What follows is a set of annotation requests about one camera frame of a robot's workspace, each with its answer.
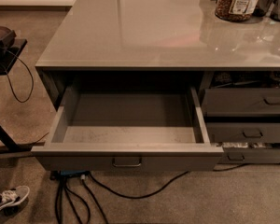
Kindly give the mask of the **white sneaker lower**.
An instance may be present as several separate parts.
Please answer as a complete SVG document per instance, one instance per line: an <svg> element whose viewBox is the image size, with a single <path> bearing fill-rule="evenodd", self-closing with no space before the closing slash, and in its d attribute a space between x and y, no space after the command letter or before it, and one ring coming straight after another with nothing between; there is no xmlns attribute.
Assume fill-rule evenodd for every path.
<svg viewBox="0 0 280 224"><path fill-rule="evenodd" d="M13 189L4 190L0 193L0 212L5 216L11 216L19 211L19 206L30 193L28 186L17 186Z"/></svg>

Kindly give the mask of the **grey counter cabinet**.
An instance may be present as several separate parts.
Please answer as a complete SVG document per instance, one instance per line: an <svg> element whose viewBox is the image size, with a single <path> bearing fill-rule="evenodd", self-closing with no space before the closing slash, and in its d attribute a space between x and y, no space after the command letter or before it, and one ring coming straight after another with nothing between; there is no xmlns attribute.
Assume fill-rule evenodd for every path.
<svg viewBox="0 0 280 224"><path fill-rule="evenodd" d="M280 70L280 22L229 22L211 0L76 0L35 66L54 105L90 70Z"/></svg>

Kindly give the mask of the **black device on stand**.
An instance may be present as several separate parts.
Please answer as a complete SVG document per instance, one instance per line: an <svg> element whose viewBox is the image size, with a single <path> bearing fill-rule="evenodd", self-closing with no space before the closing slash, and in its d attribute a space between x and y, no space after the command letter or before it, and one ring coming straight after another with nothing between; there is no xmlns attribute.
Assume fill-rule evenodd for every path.
<svg viewBox="0 0 280 224"><path fill-rule="evenodd" d="M0 26L0 57L3 57L6 51L14 44L16 33L5 27Z"/></svg>

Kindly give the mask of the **blue power box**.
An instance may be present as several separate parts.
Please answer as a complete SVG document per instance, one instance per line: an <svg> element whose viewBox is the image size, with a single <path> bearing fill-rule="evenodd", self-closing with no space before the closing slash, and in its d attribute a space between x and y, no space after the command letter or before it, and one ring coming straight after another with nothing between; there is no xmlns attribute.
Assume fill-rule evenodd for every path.
<svg viewBox="0 0 280 224"><path fill-rule="evenodd" d="M79 177L87 174L88 171L60 171L60 176L64 177Z"/></svg>

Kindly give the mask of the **grey top drawer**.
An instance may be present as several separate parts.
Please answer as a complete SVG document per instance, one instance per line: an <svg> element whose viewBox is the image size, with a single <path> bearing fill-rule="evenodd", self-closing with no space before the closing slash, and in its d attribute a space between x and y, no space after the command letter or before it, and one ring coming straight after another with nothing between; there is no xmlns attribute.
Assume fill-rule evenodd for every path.
<svg viewBox="0 0 280 224"><path fill-rule="evenodd" d="M211 143L196 90L99 93L66 89L47 141L32 153L50 171L209 171Z"/></svg>

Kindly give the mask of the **right bottom drawer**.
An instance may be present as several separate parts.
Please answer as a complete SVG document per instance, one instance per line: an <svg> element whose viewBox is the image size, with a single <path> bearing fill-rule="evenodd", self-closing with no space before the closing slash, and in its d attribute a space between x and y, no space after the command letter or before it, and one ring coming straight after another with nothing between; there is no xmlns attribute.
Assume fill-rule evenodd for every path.
<svg viewBox="0 0 280 224"><path fill-rule="evenodd" d="M235 148L226 147L220 164L276 164L280 163L278 148Z"/></svg>

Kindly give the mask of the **right top drawer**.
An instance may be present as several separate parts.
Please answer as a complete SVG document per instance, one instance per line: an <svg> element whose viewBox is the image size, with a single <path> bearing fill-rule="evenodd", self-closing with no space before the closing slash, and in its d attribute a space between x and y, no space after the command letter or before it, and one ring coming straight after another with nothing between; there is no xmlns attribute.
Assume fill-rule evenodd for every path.
<svg viewBox="0 0 280 224"><path fill-rule="evenodd" d="M202 102L207 117L280 115L280 88L207 89Z"/></svg>

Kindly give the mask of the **jar of nuts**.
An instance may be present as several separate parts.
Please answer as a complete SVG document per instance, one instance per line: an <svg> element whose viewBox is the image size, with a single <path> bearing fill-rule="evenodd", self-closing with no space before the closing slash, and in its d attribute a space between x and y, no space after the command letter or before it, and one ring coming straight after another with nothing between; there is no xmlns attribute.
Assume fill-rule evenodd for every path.
<svg viewBox="0 0 280 224"><path fill-rule="evenodd" d="M258 0L217 0L215 14L225 21L248 21Z"/></svg>

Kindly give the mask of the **dark glass container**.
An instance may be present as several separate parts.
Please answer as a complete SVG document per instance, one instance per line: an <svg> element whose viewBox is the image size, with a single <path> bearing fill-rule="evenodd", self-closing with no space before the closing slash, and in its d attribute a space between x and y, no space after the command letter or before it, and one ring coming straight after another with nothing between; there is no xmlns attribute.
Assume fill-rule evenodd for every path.
<svg viewBox="0 0 280 224"><path fill-rule="evenodd" d="M273 0L258 0L253 15L256 17L263 17L267 14Z"/></svg>

